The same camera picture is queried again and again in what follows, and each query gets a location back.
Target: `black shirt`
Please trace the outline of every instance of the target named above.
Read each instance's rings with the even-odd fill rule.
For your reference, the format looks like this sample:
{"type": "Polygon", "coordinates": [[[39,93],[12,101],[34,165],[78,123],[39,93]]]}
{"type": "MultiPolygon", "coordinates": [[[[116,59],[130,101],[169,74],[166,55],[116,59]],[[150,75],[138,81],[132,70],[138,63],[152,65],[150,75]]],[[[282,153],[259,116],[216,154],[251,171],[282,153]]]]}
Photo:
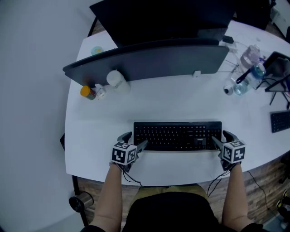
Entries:
{"type": "MultiPolygon", "coordinates": [[[[262,232],[255,223],[242,232],[262,232]]],[[[193,193],[161,193],[136,200],[127,216],[123,232],[139,231],[221,231],[234,232],[218,223],[208,201],[193,193]]],[[[88,226],[81,232],[103,232],[88,226]]]]}

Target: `person's right arm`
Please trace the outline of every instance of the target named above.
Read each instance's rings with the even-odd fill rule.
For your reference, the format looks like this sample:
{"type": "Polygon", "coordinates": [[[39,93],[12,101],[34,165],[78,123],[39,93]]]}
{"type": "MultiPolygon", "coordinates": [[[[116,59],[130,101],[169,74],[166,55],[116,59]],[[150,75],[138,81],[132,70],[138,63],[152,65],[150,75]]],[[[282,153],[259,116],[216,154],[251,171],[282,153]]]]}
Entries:
{"type": "Polygon", "coordinates": [[[237,232],[253,223],[248,218],[248,201],[240,164],[231,170],[222,212],[222,224],[237,232]]]}

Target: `white bottle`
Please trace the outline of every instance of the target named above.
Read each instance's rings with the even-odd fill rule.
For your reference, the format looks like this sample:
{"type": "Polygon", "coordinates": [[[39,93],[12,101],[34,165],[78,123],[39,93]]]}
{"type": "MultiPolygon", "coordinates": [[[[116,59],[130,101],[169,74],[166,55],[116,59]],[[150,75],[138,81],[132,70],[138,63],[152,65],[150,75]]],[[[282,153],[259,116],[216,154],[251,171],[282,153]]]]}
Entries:
{"type": "Polygon", "coordinates": [[[107,75],[107,82],[113,89],[121,94],[127,94],[131,88],[124,76],[117,70],[110,71],[107,75]]]}

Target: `white cube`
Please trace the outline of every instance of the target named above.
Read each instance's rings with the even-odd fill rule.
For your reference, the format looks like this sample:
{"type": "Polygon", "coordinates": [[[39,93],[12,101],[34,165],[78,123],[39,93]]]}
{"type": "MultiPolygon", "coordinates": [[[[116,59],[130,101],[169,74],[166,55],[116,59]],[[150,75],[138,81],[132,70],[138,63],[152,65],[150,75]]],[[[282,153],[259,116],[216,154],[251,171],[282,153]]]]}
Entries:
{"type": "Polygon", "coordinates": [[[222,145],[222,158],[231,164],[241,162],[245,158],[246,144],[243,141],[234,141],[222,145]]]}
{"type": "Polygon", "coordinates": [[[113,146],[111,161],[127,165],[135,161],[137,146],[118,142],[113,146]]]}

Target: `metal cylinder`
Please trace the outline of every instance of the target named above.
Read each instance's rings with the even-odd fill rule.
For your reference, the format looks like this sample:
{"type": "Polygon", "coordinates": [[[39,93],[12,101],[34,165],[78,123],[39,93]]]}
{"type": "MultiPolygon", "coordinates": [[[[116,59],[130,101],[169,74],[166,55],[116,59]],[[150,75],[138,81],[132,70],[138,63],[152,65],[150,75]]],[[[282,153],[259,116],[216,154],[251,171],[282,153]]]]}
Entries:
{"type": "Polygon", "coordinates": [[[72,209],[78,213],[84,211],[87,207],[94,204],[94,199],[87,192],[82,192],[77,196],[73,196],[68,200],[72,209]]]}

